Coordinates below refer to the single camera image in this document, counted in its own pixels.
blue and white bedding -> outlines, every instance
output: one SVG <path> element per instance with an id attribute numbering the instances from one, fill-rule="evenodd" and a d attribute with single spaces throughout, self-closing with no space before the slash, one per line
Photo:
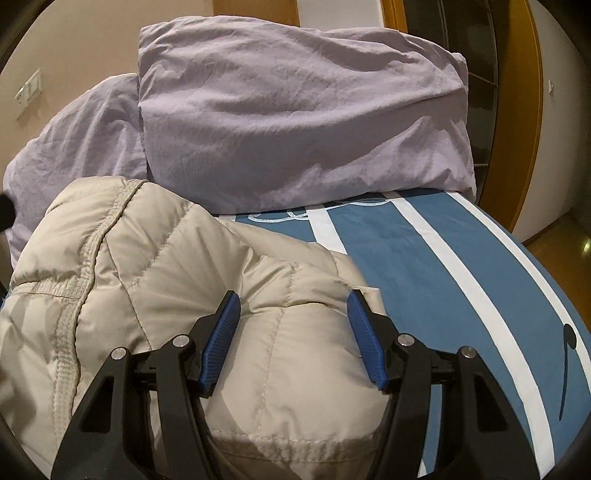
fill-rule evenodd
<path id="1" fill-rule="evenodd" d="M 460 194 L 414 189 L 230 218 L 347 253 L 380 288 L 400 331 L 430 348 L 475 347 L 517 413 L 542 474 L 571 445 L 591 410 L 591 336 L 548 272 Z M 566 324 L 575 349 L 563 339 Z M 423 473 L 434 468 L 440 402 L 433 387 Z"/>

quilted fabric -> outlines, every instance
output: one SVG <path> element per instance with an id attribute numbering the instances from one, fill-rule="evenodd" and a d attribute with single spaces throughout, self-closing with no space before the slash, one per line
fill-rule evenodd
<path id="1" fill-rule="evenodd" d="M 76 180 L 23 250 L 0 312 L 0 411 L 48 473 L 109 352 L 159 348 L 231 289 L 241 320 L 202 401 L 225 476 L 363 478 L 387 397 L 369 382 L 346 318 L 352 288 L 384 312 L 345 255 L 216 219 L 141 180 Z"/>

